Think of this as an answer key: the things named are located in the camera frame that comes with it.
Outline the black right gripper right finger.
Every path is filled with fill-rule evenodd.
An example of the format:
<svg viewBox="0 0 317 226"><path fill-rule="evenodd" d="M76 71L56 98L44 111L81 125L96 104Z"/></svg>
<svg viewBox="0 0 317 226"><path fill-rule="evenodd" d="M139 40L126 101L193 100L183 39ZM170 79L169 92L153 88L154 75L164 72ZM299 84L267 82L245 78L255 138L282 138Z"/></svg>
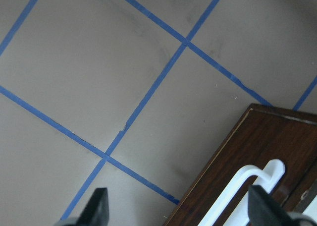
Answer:
<svg viewBox="0 0 317 226"><path fill-rule="evenodd" d="M248 188L248 218L253 226L315 226L309 216L287 212L260 186Z"/></svg>

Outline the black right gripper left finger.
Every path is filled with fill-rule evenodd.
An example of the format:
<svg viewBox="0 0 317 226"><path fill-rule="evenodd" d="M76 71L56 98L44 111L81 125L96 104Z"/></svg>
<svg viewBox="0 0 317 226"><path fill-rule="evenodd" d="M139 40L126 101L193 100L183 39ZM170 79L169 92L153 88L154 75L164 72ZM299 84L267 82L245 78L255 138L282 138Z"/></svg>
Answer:
<svg viewBox="0 0 317 226"><path fill-rule="evenodd" d="M54 226L107 226L108 223L108 190L96 188L79 217L60 220Z"/></svg>

